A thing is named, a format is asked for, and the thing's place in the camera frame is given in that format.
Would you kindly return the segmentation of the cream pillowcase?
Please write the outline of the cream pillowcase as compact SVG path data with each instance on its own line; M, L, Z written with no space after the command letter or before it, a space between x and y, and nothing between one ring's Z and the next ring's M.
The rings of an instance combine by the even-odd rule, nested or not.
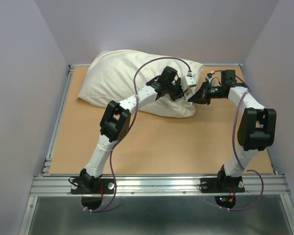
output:
M203 64L191 60L166 59L164 55L135 50L103 51L90 64L78 97L93 106L105 108L114 100L122 101L160 75L166 66L177 70L179 77L192 71L200 79Z

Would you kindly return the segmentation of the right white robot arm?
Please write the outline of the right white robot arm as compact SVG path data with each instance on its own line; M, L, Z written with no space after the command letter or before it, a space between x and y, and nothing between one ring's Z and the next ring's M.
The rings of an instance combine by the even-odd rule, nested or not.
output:
M248 172L247 166L274 142L277 113L260 104L234 70L222 70L220 74L219 84L214 85L215 72L209 72L205 82L189 100L209 105L212 99L227 98L236 105L232 129L234 155L222 165L215 178L201 178L199 189L203 193L244 192L242 176Z

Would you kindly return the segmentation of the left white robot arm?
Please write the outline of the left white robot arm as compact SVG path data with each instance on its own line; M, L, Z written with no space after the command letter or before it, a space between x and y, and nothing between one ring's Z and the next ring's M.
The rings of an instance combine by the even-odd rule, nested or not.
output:
M135 94L120 101L108 103L100 121L100 136L92 157L79 174L80 185L89 193L95 193L103 174L104 165L114 147L130 130L137 112L144 106L169 95L172 100L182 98L187 91L187 76L178 77L177 70L167 66L163 72L148 81Z

